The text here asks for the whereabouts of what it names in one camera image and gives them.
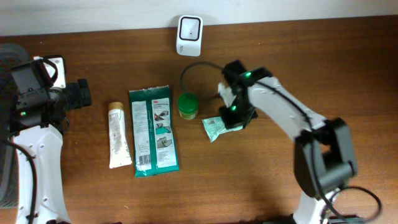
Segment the wooden table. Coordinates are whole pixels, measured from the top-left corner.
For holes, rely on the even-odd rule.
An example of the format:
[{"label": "wooden table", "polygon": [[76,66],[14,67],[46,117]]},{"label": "wooden table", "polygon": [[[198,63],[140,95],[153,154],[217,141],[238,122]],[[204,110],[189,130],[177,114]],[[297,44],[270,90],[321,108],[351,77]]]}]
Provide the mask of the wooden table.
[{"label": "wooden table", "polygon": [[[207,60],[241,59],[267,67],[301,102],[351,127],[359,175],[352,180],[384,203],[377,223],[398,215],[398,17],[362,17],[206,26],[200,57],[175,51],[176,28],[2,37],[31,55],[62,54],[67,81],[87,78],[93,104],[68,113],[62,180],[74,223],[231,223],[289,215],[301,194],[293,174],[293,144],[265,114],[247,129],[210,143],[201,119],[218,115],[219,100],[201,102],[198,119],[177,113],[180,72]],[[195,68],[187,86],[199,97],[223,78]],[[108,103],[128,105],[129,90],[170,85],[180,171],[137,179],[134,166],[109,168]],[[133,152],[130,111],[127,139]],[[370,215],[365,194],[343,194],[337,208]],[[16,210],[1,210],[13,223]]]}]

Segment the wall outlet device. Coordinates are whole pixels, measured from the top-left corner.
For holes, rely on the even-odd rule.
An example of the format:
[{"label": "wall outlet device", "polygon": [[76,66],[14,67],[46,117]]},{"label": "wall outlet device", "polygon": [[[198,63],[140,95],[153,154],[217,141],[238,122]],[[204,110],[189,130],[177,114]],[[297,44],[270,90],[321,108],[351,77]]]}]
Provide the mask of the wall outlet device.
[{"label": "wall outlet device", "polygon": [[184,56],[200,55],[203,21],[198,16],[182,16],[178,20],[177,53]]}]

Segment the small packet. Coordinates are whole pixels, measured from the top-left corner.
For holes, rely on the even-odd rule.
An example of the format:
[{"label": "small packet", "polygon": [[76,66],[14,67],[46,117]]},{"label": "small packet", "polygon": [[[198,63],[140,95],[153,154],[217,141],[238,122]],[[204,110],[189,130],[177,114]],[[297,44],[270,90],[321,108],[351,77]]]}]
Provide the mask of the small packet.
[{"label": "small packet", "polygon": [[228,133],[230,131],[239,131],[240,129],[243,129],[243,126],[226,129],[221,117],[203,119],[202,122],[205,126],[206,133],[210,138],[210,142],[216,140],[220,134]]}]

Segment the green lid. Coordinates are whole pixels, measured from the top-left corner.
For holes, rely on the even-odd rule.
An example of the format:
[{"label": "green lid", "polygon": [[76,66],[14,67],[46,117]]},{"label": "green lid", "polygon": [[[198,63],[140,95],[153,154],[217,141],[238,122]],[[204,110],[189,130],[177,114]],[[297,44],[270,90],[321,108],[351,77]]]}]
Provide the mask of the green lid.
[{"label": "green lid", "polygon": [[193,114],[198,110],[199,101],[193,93],[184,93],[178,98],[178,109],[185,114]]}]

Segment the wet wipes package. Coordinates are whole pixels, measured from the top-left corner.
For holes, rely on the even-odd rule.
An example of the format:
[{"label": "wet wipes package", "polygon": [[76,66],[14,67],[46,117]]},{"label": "wet wipes package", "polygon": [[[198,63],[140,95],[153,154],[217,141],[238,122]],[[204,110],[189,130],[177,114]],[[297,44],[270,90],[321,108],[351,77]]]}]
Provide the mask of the wet wipes package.
[{"label": "wet wipes package", "polygon": [[243,128],[243,126],[239,126],[236,128],[226,129],[221,117],[203,119],[202,122],[206,133],[210,138],[210,142],[216,140],[220,134],[228,133],[230,131],[239,131]]},{"label": "wet wipes package", "polygon": [[169,86],[129,92],[136,177],[179,170]]}]

